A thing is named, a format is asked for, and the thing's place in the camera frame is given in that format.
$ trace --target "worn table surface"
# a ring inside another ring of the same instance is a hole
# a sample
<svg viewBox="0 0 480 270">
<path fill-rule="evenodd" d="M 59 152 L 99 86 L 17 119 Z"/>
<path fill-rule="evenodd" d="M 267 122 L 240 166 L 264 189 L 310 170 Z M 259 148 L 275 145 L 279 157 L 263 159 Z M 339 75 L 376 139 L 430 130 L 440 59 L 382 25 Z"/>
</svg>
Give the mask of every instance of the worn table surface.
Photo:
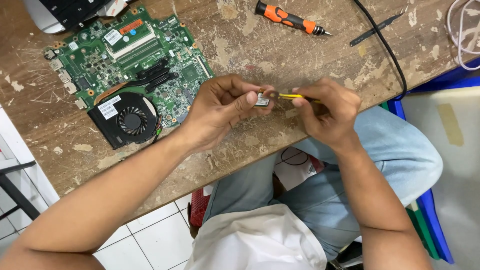
<svg viewBox="0 0 480 270">
<path fill-rule="evenodd" d="M 407 13 L 383 30 L 409 88 L 457 66 L 453 60 L 455 50 L 444 28 L 452 1 L 363 2 L 377 22 L 409 4 Z M 187 24 L 217 75 L 238 73 L 248 80 L 272 84 L 283 92 L 329 76 L 358 90 L 362 109 L 401 92 L 396 70 L 377 37 L 350 47 L 352 39 L 371 28 L 353 1 L 268 1 L 317 21 L 334 37 L 309 36 L 254 15 L 256 0 L 143 0 L 132 5 L 139 3 L 153 17 L 176 13 Z M 111 150 L 42 57 L 43 47 L 67 34 L 40 32 L 17 1 L 2 5 L 0 103 L 60 196 L 147 145 L 132 144 Z M 467 16 L 465 28 L 475 40 L 480 31 L 476 28 L 478 14 Z M 473 48 L 476 42 L 469 45 Z M 278 104 L 269 116 L 241 122 L 219 147 L 187 158 L 136 215 L 304 139 L 306 134 L 299 123 L 287 102 Z"/>
</svg>

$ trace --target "black fan housing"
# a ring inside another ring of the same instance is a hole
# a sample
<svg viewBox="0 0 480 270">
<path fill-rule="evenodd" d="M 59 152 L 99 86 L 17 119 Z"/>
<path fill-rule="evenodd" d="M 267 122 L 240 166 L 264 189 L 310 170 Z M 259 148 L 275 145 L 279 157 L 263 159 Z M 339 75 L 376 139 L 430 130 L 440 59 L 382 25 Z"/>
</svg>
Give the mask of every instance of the black fan housing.
<svg viewBox="0 0 480 270">
<path fill-rule="evenodd" d="M 113 108 L 115 115 L 108 114 Z M 153 104 L 142 94 L 123 92 L 103 100 L 88 112 L 88 115 L 102 134 L 112 145 L 118 149 L 130 143 L 143 143 L 155 134 L 158 122 L 157 112 Z"/>
</svg>

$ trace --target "light blue jeans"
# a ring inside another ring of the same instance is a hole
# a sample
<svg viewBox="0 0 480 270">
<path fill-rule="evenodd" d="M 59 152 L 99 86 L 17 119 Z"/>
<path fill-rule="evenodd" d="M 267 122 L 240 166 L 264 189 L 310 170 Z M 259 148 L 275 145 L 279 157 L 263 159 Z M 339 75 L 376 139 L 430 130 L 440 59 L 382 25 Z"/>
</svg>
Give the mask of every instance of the light blue jeans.
<svg viewBox="0 0 480 270">
<path fill-rule="evenodd" d="M 442 173 L 440 155 L 414 126 L 376 106 L 360 113 L 355 131 L 377 168 L 404 206 L 430 189 Z M 294 147 L 325 161 L 320 173 L 273 199 L 272 172 L 277 154 L 251 164 L 215 183 L 204 216 L 249 211 L 283 203 L 322 244 L 327 259 L 360 236 L 332 150 L 310 138 Z"/>
</svg>

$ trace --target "white cable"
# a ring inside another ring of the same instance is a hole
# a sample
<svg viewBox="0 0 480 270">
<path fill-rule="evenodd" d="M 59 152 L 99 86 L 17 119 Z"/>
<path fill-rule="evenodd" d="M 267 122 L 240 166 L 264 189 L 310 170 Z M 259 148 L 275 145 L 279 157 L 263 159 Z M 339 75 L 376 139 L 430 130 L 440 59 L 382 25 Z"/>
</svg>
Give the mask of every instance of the white cable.
<svg viewBox="0 0 480 270">
<path fill-rule="evenodd" d="M 451 16 L 451 13 L 452 13 L 452 10 L 453 10 L 453 7 L 459 2 L 460 0 L 455 0 L 452 4 L 452 6 L 450 6 L 450 9 L 448 10 L 448 14 L 447 14 L 447 30 L 448 30 L 448 34 L 450 35 L 453 43 L 455 44 L 455 46 L 457 46 L 458 48 L 458 62 L 460 63 L 460 65 L 466 69 L 466 70 L 470 70 L 470 71 L 474 71 L 474 70 L 477 70 L 477 69 L 480 69 L 480 66 L 478 67 L 475 67 L 475 68 L 470 68 L 470 67 L 467 67 L 464 63 L 463 63 L 463 60 L 462 60 L 462 52 L 464 53 L 469 53 L 469 54 L 473 54 L 473 55 L 480 55 L 480 52 L 478 51 L 470 51 L 466 48 L 462 48 L 462 32 L 463 32 L 463 14 L 465 13 L 465 10 L 467 9 L 468 5 L 470 5 L 471 3 L 475 2 L 475 1 L 479 1 L 479 0 L 469 0 L 467 3 L 465 3 L 465 5 L 463 6 L 462 8 L 462 12 L 460 14 L 460 27 L 458 29 L 458 38 L 455 39 L 454 37 L 454 34 L 452 32 L 452 28 L 451 28 L 451 25 L 450 25 L 450 16 Z"/>
</svg>

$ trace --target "hand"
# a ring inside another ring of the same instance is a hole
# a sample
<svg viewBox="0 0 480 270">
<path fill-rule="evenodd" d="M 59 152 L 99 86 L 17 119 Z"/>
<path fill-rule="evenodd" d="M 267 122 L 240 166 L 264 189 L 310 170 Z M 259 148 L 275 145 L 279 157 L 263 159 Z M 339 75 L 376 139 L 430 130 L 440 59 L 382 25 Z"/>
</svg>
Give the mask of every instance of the hand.
<svg viewBox="0 0 480 270">
<path fill-rule="evenodd" d="M 292 101 L 310 136 L 328 145 L 335 153 L 348 151 L 353 144 L 359 145 L 353 125 L 361 100 L 353 90 L 323 78 L 313 85 L 295 88 L 293 92 L 322 102 L 320 109 L 323 109 L 323 113 L 316 116 L 306 99 L 296 98 Z"/>
<path fill-rule="evenodd" d="M 269 90 L 273 86 L 262 88 Z M 185 137 L 183 141 L 193 153 L 212 149 L 240 120 L 272 111 L 272 101 L 267 108 L 253 107 L 259 90 L 260 86 L 244 82 L 237 74 L 205 81 L 177 132 Z"/>
</svg>

